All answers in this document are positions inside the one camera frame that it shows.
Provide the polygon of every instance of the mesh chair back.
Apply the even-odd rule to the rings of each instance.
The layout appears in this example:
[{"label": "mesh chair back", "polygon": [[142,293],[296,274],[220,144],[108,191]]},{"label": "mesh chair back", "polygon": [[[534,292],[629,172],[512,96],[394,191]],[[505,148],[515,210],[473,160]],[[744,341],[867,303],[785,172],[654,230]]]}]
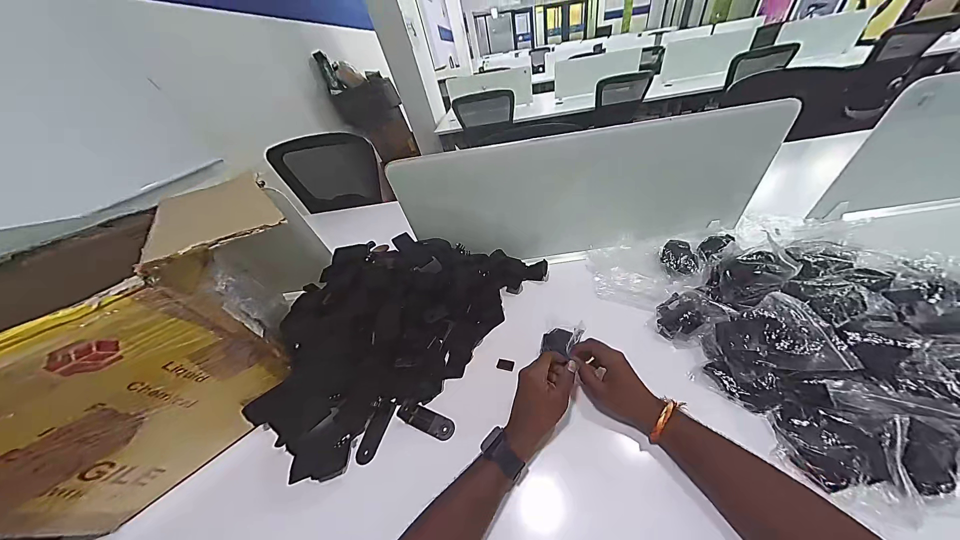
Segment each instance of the mesh chair back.
[{"label": "mesh chair back", "polygon": [[800,43],[784,43],[771,45],[740,53],[733,57],[730,68],[727,70],[727,81],[724,89],[733,83],[763,71],[783,69],[793,60],[800,50]]},{"label": "mesh chair back", "polygon": [[383,202],[376,153],[362,136],[288,140],[267,150],[267,162],[310,213]]},{"label": "mesh chair back", "polygon": [[537,47],[530,49],[530,64],[534,68],[534,73],[543,73],[546,67],[546,54],[550,52],[550,47]]},{"label": "mesh chair back", "polygon": [[903,90],[903,82],[926,49],[957,27],[960,15],[949,14],[899,24],[884,32],[844,89],[847,116],[881,114]]},{"label": "mesh chair back", "polygon": [[643,76],[641,73],[648,72],[631,73],[629,77],[622,75],[608,77],[597,83],[596,106],[604,107],[628,101],[643,101],[643,96],[650,88],[653,77]]},{"label": "mesh chair back", "polygon": [[601,79],[596,87],[593,125],[605,127],[633,120],[653,79],[650,70]]},{"label": "mesh chair back", "polygon": [[514,121],[514,92],[490,90],[458,97],[450,105],[465,130]]},{"label": "mesh chair back", "polygon": [[754,50],[761,47],[769,47],[776,43],[777,37],[780,35],[780,28],[782,27],[782,22],[775,22],[757,28],[754,32],[754,40],[750,43],[750,49]]}]

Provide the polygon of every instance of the door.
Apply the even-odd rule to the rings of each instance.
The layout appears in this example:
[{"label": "door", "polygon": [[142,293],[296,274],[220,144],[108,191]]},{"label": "door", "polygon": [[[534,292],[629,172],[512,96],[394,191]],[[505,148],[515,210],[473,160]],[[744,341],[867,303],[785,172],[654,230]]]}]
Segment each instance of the door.
[{"label": "door", "polygon": [[579,41],[587,36],[587,3],[574,2],[564,4],[564,25],[566,37],[564,41]]},{"label": "door", "polygon": [[497,18],[488,16],[487,32],[491,53],[514,50],[514,18],[509,13],[501,13]]},{"label": "door", "polygon": [[564,7],[547,6],[545,9],[546,17],[543,18],[544,33],[547,43],[560,43],[564,41]]},{"label": "door", "polygon": [[534,12],[524,10],[513,12],[514,15],[514,48],[531,49],[534,43]]}]

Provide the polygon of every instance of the box on wall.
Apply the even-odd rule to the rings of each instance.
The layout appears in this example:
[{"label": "box on wall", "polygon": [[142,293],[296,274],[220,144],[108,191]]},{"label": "box on wall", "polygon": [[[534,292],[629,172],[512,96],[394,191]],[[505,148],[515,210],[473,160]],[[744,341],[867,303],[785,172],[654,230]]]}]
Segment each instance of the box on wall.
[{"label": "box on wall", "polygon": [[322,270],[285,225],[251,175],[168,199],[137,277],[0,333],[0,537],[111,532],[251,429],[281,293]]}]

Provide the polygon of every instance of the smartwatch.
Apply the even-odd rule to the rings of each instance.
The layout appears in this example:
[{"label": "smartwatch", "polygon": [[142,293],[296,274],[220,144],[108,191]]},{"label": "smartwatch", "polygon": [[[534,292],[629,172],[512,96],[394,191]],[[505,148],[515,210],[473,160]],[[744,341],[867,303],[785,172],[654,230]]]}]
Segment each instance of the smartwatch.
[{"label": "smartwatch", "polygon": [[488,459],[503,471],[514,484],[520,478],[520,473],[527,466],[526,462],[514,454],[513,449],[507,441],[507,433],[503,428],[497,426],[487,435],[487,438],[480,443],[481,456]]}]

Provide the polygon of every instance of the right hand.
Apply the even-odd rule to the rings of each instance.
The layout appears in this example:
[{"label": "right hand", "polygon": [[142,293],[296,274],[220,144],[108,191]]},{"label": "right hand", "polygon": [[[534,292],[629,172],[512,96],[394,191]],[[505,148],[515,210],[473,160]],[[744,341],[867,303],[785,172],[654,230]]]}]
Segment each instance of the right hand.
[{"label": "right hand", "polygon": [[584,392],[598,409],[614,420],[650,432],[663,402],[636,376],[623,353],[591,338],[577,344],[572,356],[579,364]]}]

